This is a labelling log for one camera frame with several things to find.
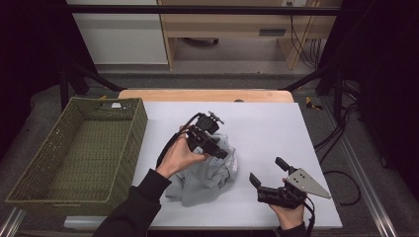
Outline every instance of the green wicker basket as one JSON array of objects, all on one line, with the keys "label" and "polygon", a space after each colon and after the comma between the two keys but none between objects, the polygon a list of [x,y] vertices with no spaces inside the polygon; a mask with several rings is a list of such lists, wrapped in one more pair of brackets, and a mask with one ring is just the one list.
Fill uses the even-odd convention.
[{"label": "green wicker basket", "polygon": [[141,99],[72,98],[6,202],[38,215],[108,215],[126,199],[146,125]]}]

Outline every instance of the floor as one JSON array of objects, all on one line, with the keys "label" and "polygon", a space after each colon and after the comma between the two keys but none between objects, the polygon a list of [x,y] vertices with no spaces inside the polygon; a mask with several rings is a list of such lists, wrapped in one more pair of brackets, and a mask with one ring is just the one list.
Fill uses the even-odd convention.
[{"label": "floor", "polygon": [[[279,89],[302,78],[313,69],[303,63],[289,71],[283,57],[277,53],[279,47],[274,40],[254,39],[220,39],[217,45],[208,42],[183,39],[179,42],[176,52],[175,67],[169,71],[164,66],[137,65],[127,67],[107,67],[99,65],[101,74],[110,81],[128,88],[252,88]],[[313,144],[327,137],[334,125],[327,110],[308,108],[306,97],[315,106],[327,109],[330,98],[316,97],[314,88],[318,81],[310,82],[293,92],[299,103],[309,135]],[[97,98],[102,95],[114,97],[116,93],[103,88],[93,81],[88,81],[91,91],[88,97]],[[0,198],[5,199],[35,155],[42,141],[57,120],[59,109],[59,90],[52,87],[33,97],[34,109],[25,126],[15,139],[14,144],[1,161],[0,165]],[[348,107],[353,100],[344,97],[344,106]],[[341,141],[328,154],[322,164],[324,172],[331,170],[343,171],[356,177],[348,154],[355,154],[361,167],[366,172],[379,203],[388,216],[390,231],[396,234],[383,233],[379,227],[377,210],[371,202],[363,198],[354,205],[345,205],[357,198],[357,189],[345,176],[333,173],[326,175],[326,180],[337,200],[343,228],[332,230],[316,230],[312,236],[419,236],[419,204],[404,185],[397,171],[385,169],[380,163],[379,152],[366,130],[362,115],[354,113],[348,119],[345,134]],[[327,147],[320,150],[319,160]],[[0,222],[4,222],[12,209],[4,203],[0,205]],[[21,230],[53,230],[63,231],[61,218],[42,218],[27,214]],[[222,236],[234,236],[227,233]]]}]

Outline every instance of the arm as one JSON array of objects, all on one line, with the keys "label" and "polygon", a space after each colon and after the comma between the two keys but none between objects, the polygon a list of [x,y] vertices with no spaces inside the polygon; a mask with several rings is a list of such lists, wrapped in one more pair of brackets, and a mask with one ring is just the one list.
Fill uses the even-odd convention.
[{"label": "arm", "polygon": [[155,171],[149,170],[138,187],[129,189],[127,199],[102,222],[93,236],[145,236],[160,210],[160,197],[171,184],[168,178],[205,159],[203,154],[192,153],[185,134],[181,135],[160,166]]}]

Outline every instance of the white table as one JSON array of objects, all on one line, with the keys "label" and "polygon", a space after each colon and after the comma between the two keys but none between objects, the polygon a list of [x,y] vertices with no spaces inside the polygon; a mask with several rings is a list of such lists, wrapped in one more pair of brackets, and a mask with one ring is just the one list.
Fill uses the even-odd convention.
[{"label": "white table", "polygon": [[[148,124],[133,184],[137,186],[168,139],[196,113],[215,112],[225,125],[219,132],[228,134],[236,148],[238,174],[233,186],[215,201],[183,207],[178,201],[161,198],[162,209],[150,229],[271,229],[278,226],[275,213],[257,201],[256,189],[249,182],[252,172],[263,186],[279,187],[286,177],[275,164],[277,156],[290,165],[303,168],[326,190],[327,184],[318,164],[298,104],[228,102],[145,102]],[[342,223],[332,199],[310,196],[315,204],[314,228],[340,228]],[[308,223],[310,214],[305,212]],[[69,216],[64,226],[95,229],[105,217]]]}]

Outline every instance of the gray cloth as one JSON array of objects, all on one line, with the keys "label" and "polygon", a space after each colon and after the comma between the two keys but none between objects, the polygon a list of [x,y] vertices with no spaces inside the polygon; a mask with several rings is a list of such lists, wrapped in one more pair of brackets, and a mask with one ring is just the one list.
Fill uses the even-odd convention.
[{"label": "gray cloth", "polygon": [[[227,187],[232,185],[237,175],[235,148],[228,144],[228,136],[215,134],[217,145],[228,152],[227,157],[218,159],[211,156],[204,162],[196,163],[170,178],[172,184],[166,190],[166,197],[179,200],[183,206],[192,206],[215,200]],[[201,148],[194,152],[201,153]]]}]

